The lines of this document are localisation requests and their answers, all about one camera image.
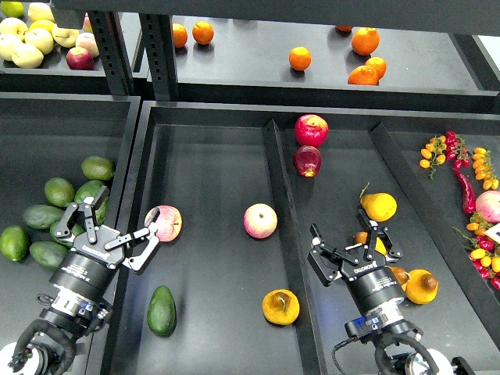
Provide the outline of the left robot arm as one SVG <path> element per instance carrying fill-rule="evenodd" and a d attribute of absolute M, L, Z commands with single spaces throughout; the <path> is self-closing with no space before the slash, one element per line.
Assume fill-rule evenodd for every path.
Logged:
<path fill-rule="evenodd" d="M 65 373 L 73 364 L 77 341 L 99 331 L 112 312 L 104 294 L 116 272 L 121 266 L 139 272 L 159 245 L 157 207 L 146 216 L 144 227 L 130 234 L 98 225 L 96 211 L 108 196 L 109 189 L 101 187 L 96 196 L 67 206 L 55 230 L 60 241 L 72 245 L 51 278 L 58 294 L 20 335 L 8 364 L 13 372 L 24 368 L 36 347 L 35 336 L 44 334 L 62 350 L 48 373 Z"/>

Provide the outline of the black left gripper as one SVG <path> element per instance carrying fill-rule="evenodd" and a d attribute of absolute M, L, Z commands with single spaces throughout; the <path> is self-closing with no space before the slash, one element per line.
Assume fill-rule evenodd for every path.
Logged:
<path fill-rule="evenodd" d="M 157 237 L 160 209 L 151 209 L 145 217 L 145 226 L 130 234 L 123 234 L 105 225 L 98 228 L 96 212 L 109 197 L 109 189 L 101 186 L 95 195 L 88 195 L 82 203 L 71 202 L 57 223 L 54 237 L 73 243 L 50 283 L 66 289 L 88 301 L 100 301 L 115 272 L 120 266 L 141 273 L 154 256 L 159 245 Z M 76 237 L 70 226 L 84 222 L 85 234 Z M 125 256 L 125 251 L 145 245 L 138 255 Z"/>

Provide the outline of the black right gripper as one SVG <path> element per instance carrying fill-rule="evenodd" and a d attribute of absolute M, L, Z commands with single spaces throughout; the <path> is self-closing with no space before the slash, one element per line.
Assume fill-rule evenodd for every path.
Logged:
<path fill-rule="evenodd" d="M 381 226 L 370 219 L 364 209 L 358 211 L 358 219 L 363 231 L 368 233 L 368 244 L 364 245 L 368 252 L 376 252 L 376 240 L 379 238 L 387 249 L 384 257 L 388 262 L 396 263 L 402 258 L 402 250 L 394 245 L 386 226 Z M 310 226 L 309 231 L 312 235 L 312 248 L 307 259 L 321 284 L 328 287 L 334 280 L 342 277 L 340 268 L 344 261 L 351 262 L 352 256 L 345 249 L 335 248 L 326 243 L 315 223 Z M 350 273 L 343 278 L 362 315 L 371 313 L 386 302 L 399 305 L 405 298 L 400 283 L 388 266 L 378 266 L 373 261 L 371 264 L 348 271 Z"/>

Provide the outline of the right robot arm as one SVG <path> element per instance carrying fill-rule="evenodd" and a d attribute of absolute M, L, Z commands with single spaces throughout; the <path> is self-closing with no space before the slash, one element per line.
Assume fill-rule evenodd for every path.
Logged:
<path fill-rule="evenodd" d="M 357 341 L 373 344 L 380 374 L 473 373 L 464 358 L 447 359 L 441 352 L 426 348 L 420 341 L 422 330 L 405 319 L 399 309 L 410 282 L 426 286 L 432 277 L 397 277 L 390 265 L 403 254 L 393 245 L 388 229 L 370 219 L 363 209 L 358 219 L 366 231 L 366 240 L 344 248 L 326 243 L 316 224 L 309 228 L 309 264 L 324 286 L 342 279 L 360 313 L 345 324 L 348 337 L 334 350 Z"/>

